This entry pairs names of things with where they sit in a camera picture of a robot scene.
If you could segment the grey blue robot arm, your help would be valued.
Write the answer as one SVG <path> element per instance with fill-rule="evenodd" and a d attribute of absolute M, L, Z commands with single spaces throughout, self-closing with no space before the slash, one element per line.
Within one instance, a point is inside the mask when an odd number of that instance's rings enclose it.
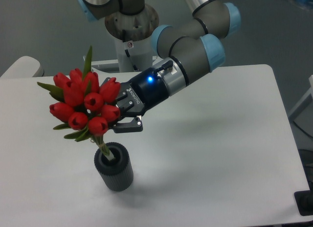
<path fill-rule="evenodd" d="M 120 109 L 109 124 L 114 132 L 142 131 L 146 111 L 224 63 L 221 39 L 240 29 L 238 8 L 220 0 L 185 1 L 193 18 L 174 28 L 160 25 L 145 0 L 78 0 L 90 21 L 104 19 L 120 72 L 136 72 L 114 99 Z"/>

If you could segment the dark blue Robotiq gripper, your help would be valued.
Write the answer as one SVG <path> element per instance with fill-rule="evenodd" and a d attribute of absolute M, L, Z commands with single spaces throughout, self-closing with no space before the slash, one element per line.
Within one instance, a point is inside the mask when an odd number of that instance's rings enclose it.
<path fill-rule="evenodd" d="M 117 84 L 116 78 L 106 78 L 100 89 L 112 89 Z M 117 106 L 120 117 L 109 123 L 109 128 L 116 134 L 142 132 L 141 116 L 169 97 L 165 81 L 157 76 L 156 68 L 148 68 L 120 84 Z"/>

